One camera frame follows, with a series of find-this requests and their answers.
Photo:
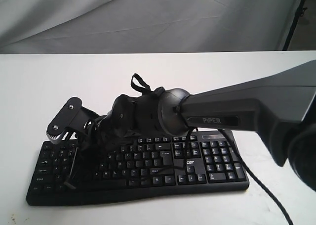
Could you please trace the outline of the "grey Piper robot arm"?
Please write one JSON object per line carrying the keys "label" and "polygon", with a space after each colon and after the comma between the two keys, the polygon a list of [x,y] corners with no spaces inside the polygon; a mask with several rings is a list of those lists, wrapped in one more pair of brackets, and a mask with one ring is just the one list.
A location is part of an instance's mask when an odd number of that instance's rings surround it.
{"label": "grey Piper robot arm", "polygon": [[96,159],[120,138],[187,136],[196,128],[258,134],[274,162],[286,161],[297,177],[316,187],[316,62],[272,76],[198,94],[184,89],[152,90],[138,74],[131,87],[139,97],[118,96],[100,116],[70,98],[48,125],[53,144],[76,134],[82,151]]}

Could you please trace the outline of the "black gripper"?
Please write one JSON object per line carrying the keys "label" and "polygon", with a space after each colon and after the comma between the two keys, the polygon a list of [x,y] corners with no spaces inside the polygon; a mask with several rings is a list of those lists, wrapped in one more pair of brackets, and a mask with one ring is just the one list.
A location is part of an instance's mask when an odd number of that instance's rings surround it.
{"label": "black gripper", "polygon": [[82,100],[71,97],[49,123],[46,135],[53,144],[59,144],[67,127],[79,114],[82,130],[78,135],[80,152],[84,157],[101,157],[115,151],[125,137],[134,133],[137,97],[118,96],[105,116],[82,107]]}

